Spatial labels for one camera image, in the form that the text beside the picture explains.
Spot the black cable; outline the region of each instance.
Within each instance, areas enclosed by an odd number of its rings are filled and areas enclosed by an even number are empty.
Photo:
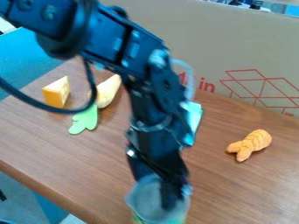
[[[6,80],[4,80],[1,77],[0,77],[0,88],[5,90],[7,93],[15,96],[22,102],[30,104],[33,107],[36,107],[38,109],[43,109],[43,110],[57,113],[57,114],[65,114],[65,115],[77,114],[79,112],[85,111],[85,110],[89,109],[90,107],[92,107],[94,105],[94,102],[95,102],[96,96],[97,96],[97,89],[96,89],[96,85],[94,82],[94,76],[93,76],[93,72],[91,71],[91,68],[89,66],[89,62],[86,59],[83,59],[83,64],[84,64],[85,71],[87,74],[87,80],[88,80],[90,88],[91,88],[91,97],[90,97],[89,102],[81,108],[63,109],[63,108],[55,108],[55,107],[48,106],[41,101],[37,101],[37,100],[31,98],[30,96],[23,94],[22,92],[20,92],[16,88],[14,88],[10,83],[8,83]]]

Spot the plastic toy food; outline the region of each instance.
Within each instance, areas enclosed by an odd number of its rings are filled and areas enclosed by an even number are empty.
[[[115,98],[117,90],[121,84],[121,76],[115,74],[96,87],[98,90],[98,97],[95,103],[99,109],[103,109],[110,104],[110,102]]]
[[[267,148],[272,142],[272,137],[263,129],[251,132],[243,141],[231,143],[226,151],[237,153],[237,161],[243,162],[248,159],[253,151]]]

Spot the wooden table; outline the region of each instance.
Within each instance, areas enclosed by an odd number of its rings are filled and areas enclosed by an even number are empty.
[[[70,60],[24,88],[40,89],[68,75],[68,107],[86,100],[83,67]],[[96,73],[98,81],[108,73]],[[216,94],[197,93],[205,110],[194,147],[183,157],[194,194],[190,224],[299,223],[299,121]],[[123,196],[134,184],[124,154],[129,101],[123,89],[99,112],[95,131],[71,136],[71,116],[54,115],[9,97],[0,103],[0,170],[88,223],[129,223]],[[238,164],[225,154],[250,131],[273,136],[267,150]]]

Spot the toy carrot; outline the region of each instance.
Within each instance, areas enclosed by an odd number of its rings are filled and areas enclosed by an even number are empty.
[[[99,109],[103,109],[110,104],[110,102],[115,98],[116,92],[121,84],[121,76],[115,74],[96,87],[98,97],[95,103]]]

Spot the red line drawing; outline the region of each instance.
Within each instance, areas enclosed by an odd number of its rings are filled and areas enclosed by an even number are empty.
[[[295,87],[286,78],[265,77],[257,69],[228,70],[226,71],[226,74],[229,76],[229,79],[220,80],[220,82],[224,87],[230,90],[230,98],[235,95],[240,99],[254,99],[253,105],[255,105],[256,102],[260,102],[265,108],[282,109],[283,114],[287,113],[285,112],[286,109],[299,109],[299,101],[295,101],[296,99],[299,99],[299,88]],[[261,89],[257,89],[259,91],[255,89],[254,92],[257,92],[256,94],[253,93],[248,87],[244,86],[244,82],[246,81],[255,81],[254,84],[259,82],[261,84]],[[272,91],[275,92],[273,95],[265,93],[266,84],[273,88]],[[279,84],[284,84],[288,87],[288,90],[292,90],[290,92],[293,94],[289,95],[286,91],[280,89],[280,87],[277,86]],[[244,92],[237,93],[238,89],[243,89]]]

